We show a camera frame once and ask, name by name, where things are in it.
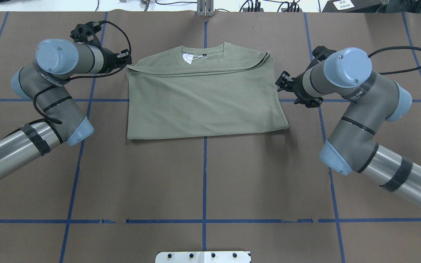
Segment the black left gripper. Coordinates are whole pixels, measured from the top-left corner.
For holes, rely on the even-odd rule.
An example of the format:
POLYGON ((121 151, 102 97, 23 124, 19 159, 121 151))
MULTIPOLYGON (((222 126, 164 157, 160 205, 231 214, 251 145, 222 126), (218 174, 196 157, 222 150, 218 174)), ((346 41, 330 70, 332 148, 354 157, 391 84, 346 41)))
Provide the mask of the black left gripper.
POLYGON ((130 52, 128 50, 122 50, 120 53, 113 53, 110 50, 103 50, 102 55, 103 72, 111 72, 114 69, 123 68, 132 64, 132 60, 128 60, 130 58, 130 52))

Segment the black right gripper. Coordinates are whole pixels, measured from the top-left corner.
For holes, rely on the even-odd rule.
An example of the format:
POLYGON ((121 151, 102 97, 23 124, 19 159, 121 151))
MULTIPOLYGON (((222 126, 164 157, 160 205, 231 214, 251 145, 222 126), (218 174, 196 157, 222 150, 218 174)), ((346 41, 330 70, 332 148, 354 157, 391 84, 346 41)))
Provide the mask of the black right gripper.
POLYGON ((297 77, 291 78, 288 72, 282 72, 275 82, 277 92, 285 91, 294 93, 297 97, 294 104, 302 104, 306 108, 320 107, 323 99, 309 95, 303 86, 303 76, 304 74, 300 74, 297 77))

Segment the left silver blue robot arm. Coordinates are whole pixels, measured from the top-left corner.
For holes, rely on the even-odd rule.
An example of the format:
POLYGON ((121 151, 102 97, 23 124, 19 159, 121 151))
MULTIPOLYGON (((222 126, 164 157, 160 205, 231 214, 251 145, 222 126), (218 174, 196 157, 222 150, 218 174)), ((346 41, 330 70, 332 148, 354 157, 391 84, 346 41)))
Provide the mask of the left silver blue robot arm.
POLYGON ((131 47, 114 53, 97 39, 40 42, 33 63, 22 67, 11 85, 23 100, 33 103, 41 118, 0 140, 0 180, 63 143, 76 145, 92 135, 92 124, 65 85, 80 78, 112 76, 127 64, 131 64, 131 47))

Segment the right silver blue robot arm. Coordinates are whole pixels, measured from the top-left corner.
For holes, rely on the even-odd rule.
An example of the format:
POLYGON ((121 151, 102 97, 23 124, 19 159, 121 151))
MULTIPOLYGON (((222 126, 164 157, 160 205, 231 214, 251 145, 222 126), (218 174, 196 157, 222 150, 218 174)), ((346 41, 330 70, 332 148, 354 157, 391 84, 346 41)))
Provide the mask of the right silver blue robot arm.
POLYGON ((411 94, 385 73, 373 70, 371 56, 349 47, 339 51, 318 46, 297 77, 283 71, 278 91, 296 95, 295 104, 319 107, 338 94, 350 104, 325 141, 319 159, 332 170, 364 174, 379 187, 421 206, 421 166, 374 141, 381 125, 394 122, 411 107, 411 94))

